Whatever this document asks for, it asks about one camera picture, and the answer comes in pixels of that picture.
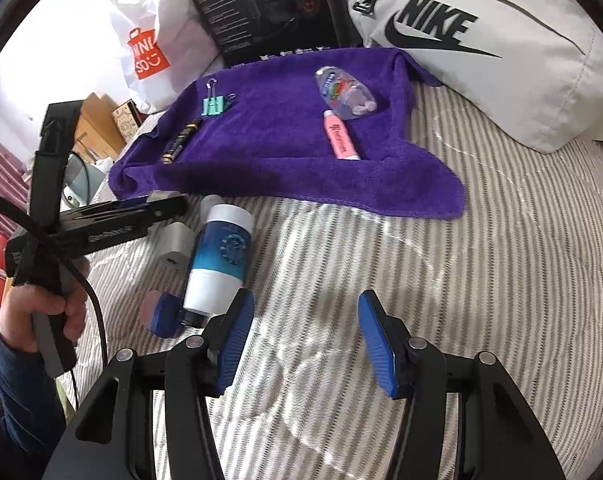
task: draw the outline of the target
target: pink highlighter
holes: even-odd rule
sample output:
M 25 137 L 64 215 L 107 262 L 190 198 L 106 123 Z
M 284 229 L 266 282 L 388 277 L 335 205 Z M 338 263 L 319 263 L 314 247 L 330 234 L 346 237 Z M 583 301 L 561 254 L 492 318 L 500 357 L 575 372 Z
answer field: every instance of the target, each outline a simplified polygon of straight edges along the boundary
M 324 127 L 337 158 L 361 160 L 350 140 L 344 121 L 337 117 L 332 110 L 324 112 Z

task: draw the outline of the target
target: black box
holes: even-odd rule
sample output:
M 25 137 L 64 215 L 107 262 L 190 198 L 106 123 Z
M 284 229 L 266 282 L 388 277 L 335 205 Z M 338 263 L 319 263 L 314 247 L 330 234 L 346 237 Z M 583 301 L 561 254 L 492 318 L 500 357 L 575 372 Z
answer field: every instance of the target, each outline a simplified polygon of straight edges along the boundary
M 327 0 L 193 0 L 227 66 L 338 47 Z

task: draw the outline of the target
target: bed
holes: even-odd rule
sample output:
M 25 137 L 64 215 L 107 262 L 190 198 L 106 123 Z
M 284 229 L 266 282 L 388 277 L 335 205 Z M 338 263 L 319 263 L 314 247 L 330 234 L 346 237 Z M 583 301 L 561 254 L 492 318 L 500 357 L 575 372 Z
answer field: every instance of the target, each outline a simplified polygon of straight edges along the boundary
M 457 173 L 467 209 L 454 221 L 389 218 L 281 198 L 230 202 L 256 218 L 247 286 L 256 314 L 234 385 L 209 400 L 228 479 L 382 479 L 403 401 L 373 377 L 357 297 L 373 288 L 387 312 L 444 352 L 488 349 L 510 372 L 566 476 L 603 458 L 603 144 L 576 139 L 550 155 L 499 130 L 446 87 L 415 84 L 411 141 Z M 183 219 L 198 229 L 198 202 Z M 107 186 L 99 200 L 111 200 Z M 110 356 L 171 348 L 141 325 L 152 289 L 182 276 L 155 262 L 147 238 L 93 254 Z M 196 331 L 184 333 L 181 338 Z M 101 372 L 89 307 L 77 381 Z M 72 386 L 64 378 L 72 398 Z M 449 397 L 440 478 L 453 476 L 456 403 Z M 163 394 L 155 394 L 157 477 L 169 479 Z

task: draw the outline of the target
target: white plastic bag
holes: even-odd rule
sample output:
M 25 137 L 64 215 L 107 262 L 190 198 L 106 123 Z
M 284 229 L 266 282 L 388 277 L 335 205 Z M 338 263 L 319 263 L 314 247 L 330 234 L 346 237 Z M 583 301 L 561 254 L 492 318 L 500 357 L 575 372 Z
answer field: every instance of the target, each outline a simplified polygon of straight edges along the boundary
M 109 0 L 121 68 L 139 111 L 168 107 L 206 70 L 217 46 L 192 0 Z
M 542 153 L 603 140 L 603 35 L 575 0 L 377 0 L 365 46 L 396 46 Z

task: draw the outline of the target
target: black cable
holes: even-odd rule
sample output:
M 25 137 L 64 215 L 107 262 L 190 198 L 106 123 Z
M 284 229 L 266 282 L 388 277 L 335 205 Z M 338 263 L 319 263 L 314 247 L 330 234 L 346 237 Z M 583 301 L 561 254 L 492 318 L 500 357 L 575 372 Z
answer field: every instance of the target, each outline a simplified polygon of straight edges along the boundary
M 81 158 L 81 155 L 79 155 L 77 152 L 70 152 L 73 155 L 76 156 L 76 158 L 78 158 L 81 161 L 81 164 L 84 166 L 84 172 L 86 173 L 86 205 L 88 205 L 90 203 L 90 173 L 88 173 L 88 165 L 86 164 L 86 161 L 84 159 Z
M 78 390 L 76 389 L 76 379 L 75 379 L 75 369 L 72 368 L 72 370 L 70 370 L 70 377 L 72 378 L 72 389 L 75 392 L 75 413 L 76 410 L 79 409 L 79 393 Z
M 9 202 L 5 198 L 0 196 L 0 214 L 8 217 L 16 224 L 23 227 L 26 231 L 28 231 L 33 237 L 37 239 L 37 241 L 49 250 L 53 256 L 61 263 L 64 267 L 67 268 L 68 272 L 72 274 L 79 285 L 81 285 L 86 293 L 88 294 L 88 298 L 92 301 L 92 306 L 94 307 L 94 315 L 97 319 L 97 328 L 99 329 L 99 339 L 101 341 L 101 351 L 102 351 L 102 362 L 104 364 L 104 369 L 108 364 L 108 347 L 107 341 L 105 338 L 105 325 L 104 325 L 104 314 L 102 313 L 101 306 L 99 305 L 99 299 L 97 295 L 94 293 L 94 289 L 86 280 L 86 277 L 81 273 L 79 269 L 76 268 L 76 265 L 68 258 L 63 250 L 59 247 L 56 241 L 44 231 L 40 225 L 37 224 L 32 218 L 30 218 L 24 211 L 15 206 L 12 202 Z

